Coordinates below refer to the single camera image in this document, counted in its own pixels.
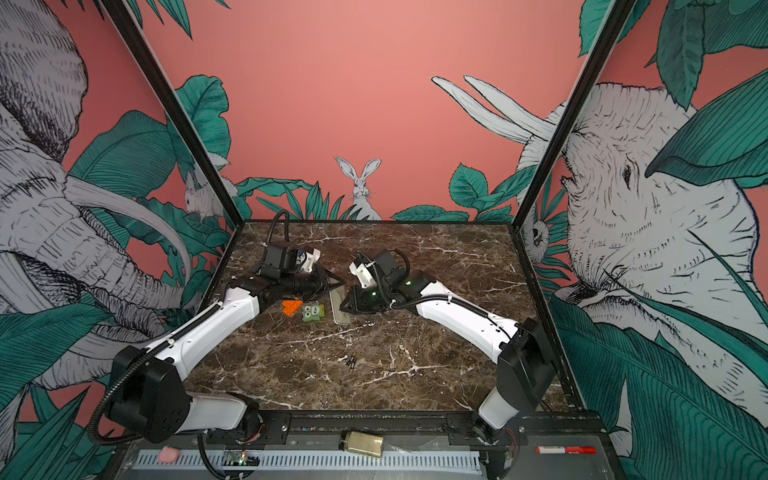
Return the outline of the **white remote control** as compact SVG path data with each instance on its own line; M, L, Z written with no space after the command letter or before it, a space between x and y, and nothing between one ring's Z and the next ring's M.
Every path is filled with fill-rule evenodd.
M344 285L338 286L329 292L329 300L333 321L336 325L346 327L352 323L351 316L342 310L342 303L347 295Z

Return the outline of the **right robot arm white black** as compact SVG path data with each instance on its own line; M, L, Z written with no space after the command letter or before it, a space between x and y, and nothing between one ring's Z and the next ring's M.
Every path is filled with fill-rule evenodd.
M399 250L358 253L356 278L341 309L350 314L407 310L452 331L496 365L495 387L475 413L480 427L498 431L541 404L557 375L555 353L543 325L499 316L454 293L436 277L413 270Z

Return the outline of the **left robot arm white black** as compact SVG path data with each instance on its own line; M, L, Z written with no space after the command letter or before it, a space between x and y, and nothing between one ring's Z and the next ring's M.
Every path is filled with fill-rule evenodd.
M88 423L90 440L101 446L141 439L161 443L205 430L227 431L240 444L257 440L264 423L257 400L237 393L193 393L184 382L230 334L272 305L294 298L311 301L344 285L319 257L319 250L269 244L255 271L232 278L199 314L145 347L121 350Z

